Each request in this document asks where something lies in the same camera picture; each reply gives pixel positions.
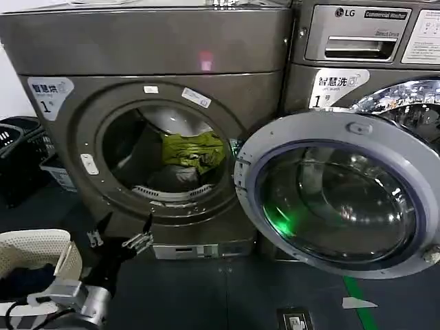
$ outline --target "front-load washer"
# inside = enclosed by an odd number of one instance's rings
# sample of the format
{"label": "front-load washer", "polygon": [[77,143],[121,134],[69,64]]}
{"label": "front-load washer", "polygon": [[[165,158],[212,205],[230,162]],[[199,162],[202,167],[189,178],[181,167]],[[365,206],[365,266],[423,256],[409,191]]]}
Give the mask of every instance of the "front-load washer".
{"label": "front-load washer", "polygon": [[434,265],[440,4],[311,0],[296,14],[285,117],[238,155],[247,215],[330,272],[394,278]]}
{"label": "front-load washer", "polygon": [[291,20],[266,0],[142,0],[7,13],[0,36],[105,234],[153,215],[158,258],[205,258],[254,245],[231,176],[276,112]]}

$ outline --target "fabric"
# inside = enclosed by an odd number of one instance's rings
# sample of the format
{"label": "fabric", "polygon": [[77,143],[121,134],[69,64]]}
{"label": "fabric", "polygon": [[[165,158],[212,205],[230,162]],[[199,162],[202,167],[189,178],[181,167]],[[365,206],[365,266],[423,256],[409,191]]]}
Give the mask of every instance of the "fabric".
{"label": "fabric", "polygon": [[15,268],[0,280],[0,300],[17,300],[46,290],[55,279],[54,271],[49,263],[38,269]]}
{"label": "fabric", "polygon": [[168,193],[182,193],[200,187],[199,175],[194,167],[166,165],[162,170],[151,175],[148,187]]}
{"label": "fabric", "polygon": [[190,137],[162,134],[165,164],[195,167],[202,175],[220,165],[224,157],[223,142],[212,131]]}

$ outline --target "open washer door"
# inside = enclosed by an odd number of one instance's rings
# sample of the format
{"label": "open washer door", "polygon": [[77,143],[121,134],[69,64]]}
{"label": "open washer door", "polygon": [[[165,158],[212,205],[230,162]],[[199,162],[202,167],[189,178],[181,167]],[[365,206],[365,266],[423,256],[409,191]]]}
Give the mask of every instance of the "open washer door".
{"label": "open washer door", "polygon": [[238,154],[234,182],[248,217],[289,255],[394,278],[437,261],[439,168],[439,155],[395,122],[327,109],[259,129]]}

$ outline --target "lg logo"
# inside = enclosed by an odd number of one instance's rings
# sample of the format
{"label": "lg logo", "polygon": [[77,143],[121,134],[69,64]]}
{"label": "lg logo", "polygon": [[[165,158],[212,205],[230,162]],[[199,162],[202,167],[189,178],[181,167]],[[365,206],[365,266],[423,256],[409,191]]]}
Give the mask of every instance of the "lg logo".
{"label": "lg logo", "polygon": [[339,7],[336,11],[335,11],[335,16],[336,17],[342,17],[342,16],[347,16],[347,17],[353,17],[355,16],[355,10],[354,9],[344,9]]}

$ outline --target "green clothing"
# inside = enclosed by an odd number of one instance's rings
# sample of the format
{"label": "green clothing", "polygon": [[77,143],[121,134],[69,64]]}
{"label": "green clothing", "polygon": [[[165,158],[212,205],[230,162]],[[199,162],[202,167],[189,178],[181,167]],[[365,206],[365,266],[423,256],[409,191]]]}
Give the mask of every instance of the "green clothing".
{"label": "green clothing", "polygon": [[202,175],[220,165],[224,157],[223,142],[212,131],[191,137],[162,134],[164,164],[192,166]]}

